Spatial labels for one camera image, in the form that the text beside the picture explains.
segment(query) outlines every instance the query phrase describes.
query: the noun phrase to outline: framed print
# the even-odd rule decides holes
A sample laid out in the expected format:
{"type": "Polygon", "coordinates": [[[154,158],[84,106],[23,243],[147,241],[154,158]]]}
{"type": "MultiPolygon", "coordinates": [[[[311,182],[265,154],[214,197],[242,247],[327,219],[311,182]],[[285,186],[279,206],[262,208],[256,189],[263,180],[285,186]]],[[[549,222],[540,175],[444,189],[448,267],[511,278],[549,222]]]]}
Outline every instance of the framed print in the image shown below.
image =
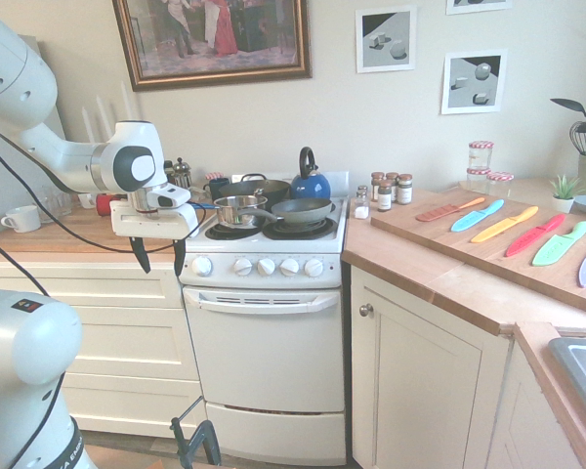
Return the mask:
{"type": "Polygon", "coordinates": [[[447,54],[441,112],[459,114],[501,110],[507,61],[506,50],[447,54]]]}
{"type": "Polygon", "coordinates": [[[414,69],[416,24],[415,6],[356,10],[356,71],[414,69]]]}
{"type": "Polygon", "coordinates": [[[133,90],[311,77],[307,0],[112,0],[133,90]]]}
{"type": "Polygon", "coordinates": [[[512,0],[447,0],[447,14],[489,12],[512,8],[512,0]]]}

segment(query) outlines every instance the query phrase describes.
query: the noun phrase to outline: blue kettle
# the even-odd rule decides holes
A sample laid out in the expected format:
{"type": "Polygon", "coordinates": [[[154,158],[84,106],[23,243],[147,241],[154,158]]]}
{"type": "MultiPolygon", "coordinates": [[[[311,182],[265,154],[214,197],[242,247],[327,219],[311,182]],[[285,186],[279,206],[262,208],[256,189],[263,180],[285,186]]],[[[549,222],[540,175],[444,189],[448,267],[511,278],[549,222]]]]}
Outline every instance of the blue kettle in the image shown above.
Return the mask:
{"type": "Polygon", "coordinates": [[[300,175],[291,181],[291,198],[330,198],[330,183],[316,172],[314,154],[310,147],[300,152],[300,175]]]}

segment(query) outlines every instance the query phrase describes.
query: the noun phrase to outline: pink knife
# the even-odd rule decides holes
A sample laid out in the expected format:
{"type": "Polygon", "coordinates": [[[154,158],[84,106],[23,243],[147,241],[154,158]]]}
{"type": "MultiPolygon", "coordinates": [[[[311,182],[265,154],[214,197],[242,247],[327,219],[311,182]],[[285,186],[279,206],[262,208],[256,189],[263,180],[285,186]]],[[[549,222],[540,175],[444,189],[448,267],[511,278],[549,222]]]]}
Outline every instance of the pink knife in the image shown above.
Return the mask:
{"type": "Polygon", "coordinates": [[[541,225],[540,227],[532,228],[528,232],[522,234],[508,247],[508,250],[506,251],[506,257],[514,256],[515,254],[520,253],[528,246],[533,244],[534,241],[536,241],[539,237],[559,227],[564,220],[565,214],[561,213],[553,217],[546,224],[541,225]]]}

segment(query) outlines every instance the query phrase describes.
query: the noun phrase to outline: yellow knife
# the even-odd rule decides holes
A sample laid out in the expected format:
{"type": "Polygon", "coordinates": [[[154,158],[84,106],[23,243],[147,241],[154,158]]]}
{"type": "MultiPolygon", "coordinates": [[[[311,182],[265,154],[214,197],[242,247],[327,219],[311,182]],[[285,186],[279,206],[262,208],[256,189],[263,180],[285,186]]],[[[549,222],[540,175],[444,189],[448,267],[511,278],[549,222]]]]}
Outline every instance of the yellow knife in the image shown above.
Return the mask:
{"type": "Polygon", "coordinates": [[[487,239],[491,239],[495,235],[499,235],[502,232],[505,232],[509,228],[512,228],[514,225],[520,222],[524,222],[530,217],[533,217],[536,212],[538,211],[538,207],[533,206],[526,208],[523,213],[517,217],[510,217],[501,222],[495,223],[492,227],[487,228],[476,237],[474,237],[471,242],[483,242],[487,239]]]}

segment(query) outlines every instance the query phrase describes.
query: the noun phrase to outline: burner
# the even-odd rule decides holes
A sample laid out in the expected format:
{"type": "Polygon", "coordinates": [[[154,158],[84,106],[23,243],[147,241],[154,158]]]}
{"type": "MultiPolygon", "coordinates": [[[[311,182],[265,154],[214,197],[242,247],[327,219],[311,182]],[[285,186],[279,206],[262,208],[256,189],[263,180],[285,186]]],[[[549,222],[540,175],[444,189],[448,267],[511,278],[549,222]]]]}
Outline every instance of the burner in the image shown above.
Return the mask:
{"type": "Polygon", "coordinates": [[[317,223],[296,226],[282,222],[269,223],[263,227],[263,235],[269,239],[319,239],[335,232],[338,224],[329,218],[317,223]]]}
{"type": "Polygon", "coordinates": [[[235,239],[243,239],[256,233],[260,233],[261,228],[243,229],[243,228],[228,228],[224,225],[217,224],[214,227],[206,230],[206,237],[218,241],[228,241],[235,239]]]}

